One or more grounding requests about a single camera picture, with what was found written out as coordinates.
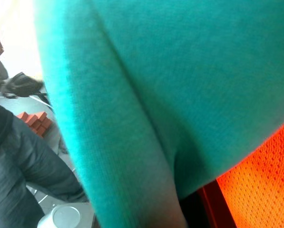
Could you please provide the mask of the white round cup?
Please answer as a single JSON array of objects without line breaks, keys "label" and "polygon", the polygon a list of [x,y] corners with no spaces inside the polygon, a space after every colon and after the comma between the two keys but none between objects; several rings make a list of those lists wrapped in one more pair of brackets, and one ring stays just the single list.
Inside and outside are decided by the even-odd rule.
[{"label": "white round cup", "polygon": [[72,206],[56,206],[38,223],[37,228],[78,228],[80,212]]}]

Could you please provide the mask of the teal knit fabric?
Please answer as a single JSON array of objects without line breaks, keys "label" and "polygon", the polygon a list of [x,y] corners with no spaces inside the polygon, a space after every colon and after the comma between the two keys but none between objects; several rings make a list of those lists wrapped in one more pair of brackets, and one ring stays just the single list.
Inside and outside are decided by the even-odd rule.
[{"label": "teal knit fabric", "polygon": [[284,0],[33,0],[43,78],[101,228],[180,201],[284,124]]}]

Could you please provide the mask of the black bag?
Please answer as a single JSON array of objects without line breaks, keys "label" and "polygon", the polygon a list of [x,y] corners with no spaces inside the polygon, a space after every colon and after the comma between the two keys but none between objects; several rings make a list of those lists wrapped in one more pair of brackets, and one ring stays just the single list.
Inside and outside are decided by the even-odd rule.
[{"label": "black bag", "polygon": [[4,97],[8,99],[29,97],[38,94],[43,86],[43,82],[27,76],[23,72],[9,78],[6,68],[0,62],[0,92]]}]

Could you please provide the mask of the person in dark clothes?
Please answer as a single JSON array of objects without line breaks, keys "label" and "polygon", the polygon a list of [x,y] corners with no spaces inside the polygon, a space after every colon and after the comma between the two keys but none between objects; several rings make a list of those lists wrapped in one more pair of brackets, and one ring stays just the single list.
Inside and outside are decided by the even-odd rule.
[{"label": "person in dark clothes", "polygon": [[64,202],[88,201],[66,163],[0,105],[0,228],[37,228],[44,212],[28,186]]}]

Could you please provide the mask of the stack of orange blocks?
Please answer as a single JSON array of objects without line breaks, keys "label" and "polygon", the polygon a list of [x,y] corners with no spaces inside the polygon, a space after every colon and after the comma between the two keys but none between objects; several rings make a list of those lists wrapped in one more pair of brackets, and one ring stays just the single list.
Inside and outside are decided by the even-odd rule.
[{"label": "stack of orange blocks", "polygon": [[46,112],[28,114],[22,112],[17,115],[36,135],[43,138],[52,125],[52,121],[48,118]]}]

